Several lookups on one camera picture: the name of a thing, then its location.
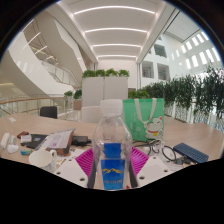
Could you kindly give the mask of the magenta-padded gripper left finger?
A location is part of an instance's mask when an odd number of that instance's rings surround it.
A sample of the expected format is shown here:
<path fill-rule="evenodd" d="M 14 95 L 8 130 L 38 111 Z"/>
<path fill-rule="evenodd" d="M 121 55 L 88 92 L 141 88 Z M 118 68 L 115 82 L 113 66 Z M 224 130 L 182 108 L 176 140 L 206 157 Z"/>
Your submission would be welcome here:
<path fill-rule="evenodd" d="M 95 168 L 92 149 L 75 149 L 60 162 L 55 175 L 84 188 L 93 188 Z"/>

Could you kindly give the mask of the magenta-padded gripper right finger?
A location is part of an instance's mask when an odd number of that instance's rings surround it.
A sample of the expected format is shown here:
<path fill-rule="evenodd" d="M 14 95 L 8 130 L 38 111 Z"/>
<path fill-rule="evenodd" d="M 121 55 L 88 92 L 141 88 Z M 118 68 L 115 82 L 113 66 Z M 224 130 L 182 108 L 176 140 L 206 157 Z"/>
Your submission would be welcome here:
<path fill-rule="evenodd" d="M 132 188 L 143 187 L 157 181 L 172 171 L 157 156 L 148 156 L 137 148 L 132 148 L 129 168 Z"/>

